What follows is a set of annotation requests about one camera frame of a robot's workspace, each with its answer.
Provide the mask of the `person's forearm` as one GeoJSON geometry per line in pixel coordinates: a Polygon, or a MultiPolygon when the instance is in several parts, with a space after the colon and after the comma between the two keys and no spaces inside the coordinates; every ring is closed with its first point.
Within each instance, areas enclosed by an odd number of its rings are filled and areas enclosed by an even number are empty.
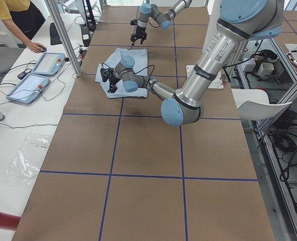
{"type": "Polygon", "coordinates": [[[3,24],[14,34],[19,40],[21,40],[26,46],[29,46],[31,40],[19,29],[19,27],[13,22],[12,19],[2,20],[3,24]]]}

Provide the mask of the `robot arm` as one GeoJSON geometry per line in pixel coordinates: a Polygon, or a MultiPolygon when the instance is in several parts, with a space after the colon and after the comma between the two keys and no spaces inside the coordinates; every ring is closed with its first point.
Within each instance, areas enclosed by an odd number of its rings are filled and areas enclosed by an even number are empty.
{"type": "Polygon", "coordinates": [[[157,81],[153,76],[136,75],[135,61],[124,56],[113,68],[101,68],[103,82],[109,91],[123,82],[126,92],[145,88],[162,101],[163,120],[171,126],[197,122],[204,113],[201,96],[229,60],[238,44],[247,40],[276,37],[282,30],[283,1],[221,1],[216,31],[186,82],[177,90],[157,81]]]}
{"type": "Polygon", "coordinates": [[[188,8],[191,3],[192,1],[177,1],[170,9],[165,13],[162,13],[157,5],[150,4],[150,1],[145,1],[140,6],[139,16],[130,22],[131,25],[136,26],[135,33],[133,33],[130,38],[132,46],[134,46],[135,42],[139,39],[141,45],[144,40],[146,40],[146,26],[150,22],[150,18],[158,24],[158,27],[165,30],[170,26],[171,20],[173,20],[182,10],[188,8]]]}

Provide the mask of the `person's hand on mouse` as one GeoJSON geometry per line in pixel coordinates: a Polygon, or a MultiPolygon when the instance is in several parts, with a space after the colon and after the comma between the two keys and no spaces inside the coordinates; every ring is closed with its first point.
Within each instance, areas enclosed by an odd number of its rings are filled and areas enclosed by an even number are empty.
{"type": "Polygon", "coordinates": [[[41,48],[44,47],[44,45],[42,45],[40,43],[29,42],[27,44],[27,47],[34,53],[42,53],[41,48]]]}

